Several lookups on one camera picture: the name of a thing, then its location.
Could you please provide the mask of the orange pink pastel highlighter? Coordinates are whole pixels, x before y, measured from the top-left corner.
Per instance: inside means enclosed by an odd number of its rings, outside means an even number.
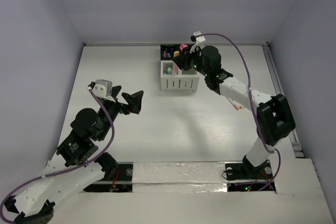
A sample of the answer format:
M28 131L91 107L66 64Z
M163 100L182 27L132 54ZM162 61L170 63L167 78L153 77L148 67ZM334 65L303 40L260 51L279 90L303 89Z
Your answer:
M174 51L174 53L173 53L173 58L175 58L175 57L178 57L180 55L180 52L179 51ZM174 75L177 75L178 74L178 71L179 71L179 68L178 68L178 66L177 66L177 64L176 63L173 63L173 74Z

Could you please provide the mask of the pink glue stick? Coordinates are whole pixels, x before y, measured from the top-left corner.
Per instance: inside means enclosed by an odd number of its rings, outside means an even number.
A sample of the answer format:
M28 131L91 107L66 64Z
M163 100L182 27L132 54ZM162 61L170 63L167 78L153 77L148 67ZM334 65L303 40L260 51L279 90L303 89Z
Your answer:
M187 44L180 44L180 46L179 46L179 50L180 50L180 52L182 52L185 48L187 48L188 47L188 45Z

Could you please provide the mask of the long green highlighter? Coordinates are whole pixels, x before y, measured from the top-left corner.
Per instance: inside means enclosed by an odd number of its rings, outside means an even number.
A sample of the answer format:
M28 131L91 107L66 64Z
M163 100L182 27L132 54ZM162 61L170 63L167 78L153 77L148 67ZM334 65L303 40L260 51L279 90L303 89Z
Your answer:
M172 68L167 68L163 71L164 75L172 75L173 74L173 70Z

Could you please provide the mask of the pink-capped white pen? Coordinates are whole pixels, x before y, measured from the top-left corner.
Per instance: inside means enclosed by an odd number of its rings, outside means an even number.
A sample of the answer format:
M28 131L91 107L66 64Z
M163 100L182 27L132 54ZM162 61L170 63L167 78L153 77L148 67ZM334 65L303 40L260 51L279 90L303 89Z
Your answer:
M235 108L235 110L240 110L242 108L242 106L240 106L239 104L235 103L232 99L227 98L227 100L229 101L229 103Z

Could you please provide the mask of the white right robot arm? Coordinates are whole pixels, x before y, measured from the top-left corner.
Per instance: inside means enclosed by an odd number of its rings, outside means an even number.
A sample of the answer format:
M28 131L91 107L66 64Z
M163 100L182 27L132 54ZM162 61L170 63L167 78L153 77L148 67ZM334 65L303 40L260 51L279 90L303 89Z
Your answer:
M204 76L207 87L223 97L235 100L252 112L256 122L257 140L243 157L240 168L234 168L232 175L253 178L265 165L274 147L292 132L296 123L287 98L282 95L269 95L244 84L224 70L221 55L214 46L196 47L180 45L180 53L173 62L182 71L196 70Z

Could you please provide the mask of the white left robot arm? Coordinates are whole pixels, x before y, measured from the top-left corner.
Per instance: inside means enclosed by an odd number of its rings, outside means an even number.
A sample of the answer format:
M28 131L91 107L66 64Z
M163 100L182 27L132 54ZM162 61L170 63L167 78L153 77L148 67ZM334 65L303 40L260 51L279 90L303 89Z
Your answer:
M118 162L108 153L115 135L114 121L119 114L139 114L143 91L117 95L121 86L108 87L97 81L87 90L99 105L99 110L84 108L71 122L69 135L57 147L42 173L13 189L1 202L1 210L15 213L6 223L49 223L61 202L101 179L114 179ZM96 142L111 133L108 143L100 149Z

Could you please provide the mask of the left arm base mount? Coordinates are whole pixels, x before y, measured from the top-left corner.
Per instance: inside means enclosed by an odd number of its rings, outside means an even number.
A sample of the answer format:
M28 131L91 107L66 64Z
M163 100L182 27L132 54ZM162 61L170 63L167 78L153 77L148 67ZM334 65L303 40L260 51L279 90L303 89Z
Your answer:
M133 191L133 163L121 163L113 178L103 178L87 186L87 193L131 193Z

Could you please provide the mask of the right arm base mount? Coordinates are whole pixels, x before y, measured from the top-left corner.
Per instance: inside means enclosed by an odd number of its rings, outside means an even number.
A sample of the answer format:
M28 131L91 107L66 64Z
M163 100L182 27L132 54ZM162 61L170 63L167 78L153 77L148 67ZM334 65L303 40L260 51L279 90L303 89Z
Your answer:
M228 192L276 191L273 173L269 162L256 171L247 173L243 163L226 163L222 177L227 181Z

